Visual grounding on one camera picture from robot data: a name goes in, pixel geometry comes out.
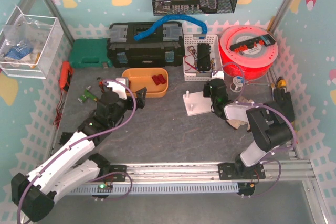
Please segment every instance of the work glove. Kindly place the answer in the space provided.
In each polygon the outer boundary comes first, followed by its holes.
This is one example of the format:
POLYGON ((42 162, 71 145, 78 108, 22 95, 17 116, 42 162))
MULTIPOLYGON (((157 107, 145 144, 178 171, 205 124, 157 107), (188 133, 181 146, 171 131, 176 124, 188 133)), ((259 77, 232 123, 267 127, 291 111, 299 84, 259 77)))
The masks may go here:
POLYGON ((273 92, 275 102, 280 106, 284 116, 289 122, 294 122, 294 108, 290 92, 285 92, 283 88, 276 88, 273 92))

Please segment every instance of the grey floor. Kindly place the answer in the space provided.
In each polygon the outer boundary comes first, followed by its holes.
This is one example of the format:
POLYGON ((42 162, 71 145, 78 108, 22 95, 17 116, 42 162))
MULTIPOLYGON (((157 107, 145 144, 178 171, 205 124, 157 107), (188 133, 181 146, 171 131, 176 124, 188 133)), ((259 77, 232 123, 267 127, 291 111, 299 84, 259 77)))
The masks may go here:
MULTIPOLYGON (((256 193, 269 187, 260 183, 256 193)), ((236 194, 129 196, 94 201, 68 196, 41 224, 310 224, 314 223, 300 182, 281 182, 260 198, 236 194)))
MULTIPOLYGON (((96 108, 92 100, 80 103, 87 86, 100 97, 97 77, 115 79, 125 69, 75 69, 62 116, 61 133, 74 132, 89 112, 96 108)), ((212 113, 187 116, 182 95, 186 90, 199 92, 204 82, 185 82, 182 67, 167 67, 169 88, 162 98, 149 98, 142 110, 137 110, 128 125, 113 132, 93 152, 98 152, 112 163, 153 162, 228 162, 242 152, 252 141, 246 126, 237 131, 212 113)), ((258 80, 266 83, 266 78, 258 80)), ((230 91, 229 97, 237 94, 230 91)), ((255 102, 271 99, 268 86, 247 86, 244 97, 255 102)))

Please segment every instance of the orange device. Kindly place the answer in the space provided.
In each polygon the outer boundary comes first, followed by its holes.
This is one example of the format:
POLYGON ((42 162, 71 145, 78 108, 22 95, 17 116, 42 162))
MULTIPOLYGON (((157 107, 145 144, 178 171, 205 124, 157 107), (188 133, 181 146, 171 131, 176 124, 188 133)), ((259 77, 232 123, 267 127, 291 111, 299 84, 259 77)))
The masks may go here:
POLYGON ((68 61, 62 63, 61 74, 59 77, 59 87, 68 92, 74 69, 68 61))

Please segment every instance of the white storage bin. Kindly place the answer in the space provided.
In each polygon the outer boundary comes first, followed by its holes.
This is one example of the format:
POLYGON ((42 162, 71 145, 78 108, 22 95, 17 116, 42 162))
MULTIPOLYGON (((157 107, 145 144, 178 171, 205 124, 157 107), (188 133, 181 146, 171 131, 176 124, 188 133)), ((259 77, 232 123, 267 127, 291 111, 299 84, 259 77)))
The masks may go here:
POLYGON ((194 66, 194 58, 189 56, 190 52, 188 51, 188 46, 193 46, 197 52, 198 43, 209 43, 210 48, 210 58, 213 59, 215 64, 214 69, 218 70, 222 66, 221 53, 219 52, 218 47, 218 36, 216 34, 207 34, 205 39, 200 39, 200 34, 184 34, 184 48, 185 56, 183 58, 183 72, 185 81, 209 81, 211 80, 211 72, 206 71, 205 73, 199 72, 193 69, 191 66, 194 66))
POLYGON ((8 59, 5 56, 12 45, 5 41, 0 48, 0 68, 11 77, 45 79, 63 36, 63 30, 58 18, 21 13, 13 25, 15 33, 18 35, 27 33, 24 29, 29 27, 30 34, 27 36, 34 49, 28 60, 8 59), (40 23, 30 22, 29 18, 40 23), (25 28, 21 25, 24 22, 28 23, 28 25, 24 25, 25 28))

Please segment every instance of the grey tabletop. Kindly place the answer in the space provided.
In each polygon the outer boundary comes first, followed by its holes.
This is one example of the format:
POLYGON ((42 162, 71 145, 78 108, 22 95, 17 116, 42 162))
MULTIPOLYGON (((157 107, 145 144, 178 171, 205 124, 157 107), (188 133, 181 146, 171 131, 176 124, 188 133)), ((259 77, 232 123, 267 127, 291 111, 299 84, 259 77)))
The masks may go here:
MULTIPOLYGON (((182 95, 186 90, 199 92, 204 82, 185 82, 182 67, 166 67, 169 88, 162 98, 148 98, 144 109, 138 109, 132 120, 123 128, 112 132, 93 153, 100 153, 112 163, 158 163, 158 162, 230 162, 252 141, 246 126, 234 130, 224 120, 212 113, 187 116, 182 95)), ((57 135, 74 132, 96 103, 88 100, 80 103, 87 86, 100 97, 97 77, 115 79, 123 68, 75 69, 67 95, 67 101, 57 135)), ((258 82, 266 83, 266 78, 258 82)), ((237 94, 229 92, 234 99, 237 94)), ((246 86, 244 97, 255 102, 271 99, 268 86, 246 86)))

